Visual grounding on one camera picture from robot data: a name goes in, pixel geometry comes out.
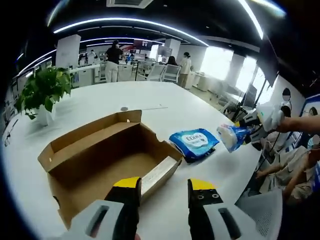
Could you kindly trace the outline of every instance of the open cardboard box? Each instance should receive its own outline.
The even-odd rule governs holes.
[[[176,171],[182,155],[141,123],[141,110],[118,112],[50,142],[38,160],[67,228],[71,219],[114,183],[142,177],[141,201]]]

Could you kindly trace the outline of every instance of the window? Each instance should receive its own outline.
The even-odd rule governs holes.
[[[235,84],[235,87],[244,93],[247,91],[248,86],[254,76],[256,64],[257,60],[250,56],[247,56],[244,59],[243,66]]]
[[[209,46],[205,50],[201,72],[219,80],[225,80],[234,52],[228,49]]]
[[[257,100],[257,98],[258,98],[259,93],[260,93],[260,91],[261,91],[261,89],[262,89],[262,87],[264,85],[265,80],[266,80],[265,79],[265,75],[262,72],[261,68],[259,67],[258,71],[256,73],[256,76],[254,78],[254,81],[252,83],[253,86],[256,88],[255,100]],[[271,95],[272,95],[272,93],[274,92],[274,89],[275,89],[275,85],[276,85],[276,82],[274,82],[273,87],[270,86],[268,81],[265,82],[265,85],[264,85],[264,88],[262,90],[261,96],[260,96],[260,98],[258,100],[259,104],[264,104],[264,103],[270,101]]]

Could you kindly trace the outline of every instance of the white plant pot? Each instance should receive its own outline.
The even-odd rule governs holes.
[[[56,105],[53,104],[52,112],[46,110],[44,105],[41,105],[39,109],[34,109],[34,113],[37,114],[35,119],[40,123],[42,126],[49,126],[51,125],[56,116]]]

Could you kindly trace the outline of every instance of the green leaves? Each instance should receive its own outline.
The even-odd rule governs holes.
[[[15,108],[19,113],[25,110],[30,119],[36,117],[33,109],[39,109],[41,105],[51,112],[55,102],[59,102],[64,93],[71,93],[71,80],[71,75],[66,68],[38,69],[27,79],[15,103]]]
[[[45,97],[45,100],[44,100],[44,107],[45,107],[45,109],[51,113],[53,106],[54,106],[54,103],[51,101],[50,97],[49,97],[49,96],[46,96],[46,97]]]
[[[31,113],[25,113],[25,115],[27,115],[31,120],[35,119],[36,118],[36,115],[37,114],[31,114]]]

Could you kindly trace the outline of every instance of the potted plant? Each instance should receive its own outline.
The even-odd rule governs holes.
[[[37,120],[44,126],[55,118],[54,104],[60,101],[64,94],[71,93],[71,76],[68,69],[48,67],[38,69],[31,75],[15,103],[18,113],[25,111],[31,120]]]

